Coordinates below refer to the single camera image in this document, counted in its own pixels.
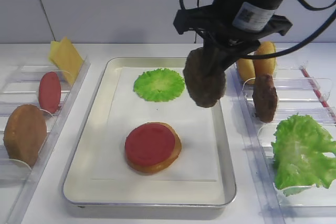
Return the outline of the right gripper black finger holding patty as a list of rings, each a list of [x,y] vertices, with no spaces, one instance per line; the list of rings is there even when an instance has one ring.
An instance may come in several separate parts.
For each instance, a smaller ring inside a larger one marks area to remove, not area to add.
[[[203,75],[211,76],[218,69],[225,71],[238,60],[234,52],[227,46],[223,46],[206,38],[203,41]]]

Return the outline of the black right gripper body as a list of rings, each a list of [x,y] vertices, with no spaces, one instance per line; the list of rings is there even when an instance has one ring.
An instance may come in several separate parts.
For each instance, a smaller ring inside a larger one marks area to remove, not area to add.
[[[257,50],[260,39],[274,33],[284,36],[292,27],[292,23],[285,16],[273,15],[262,31],[243,31],[229,21],[221,19],[211,5],[178,10],[173,25],[180,35],[187,31],[195,31],[207,46],[214,46],[240,58]]]

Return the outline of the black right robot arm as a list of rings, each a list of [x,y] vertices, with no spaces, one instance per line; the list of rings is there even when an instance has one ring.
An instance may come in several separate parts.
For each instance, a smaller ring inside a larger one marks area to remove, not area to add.
[[[181,35],[195,31],[203,39],[199,71],[210,76],[224,71],[240,58],[247,58],[260,45],[260,39],[279,33],[284,36],[291,22],[275,14],[283,0],[213,0],[212,4],[180,9],[174,27]]]

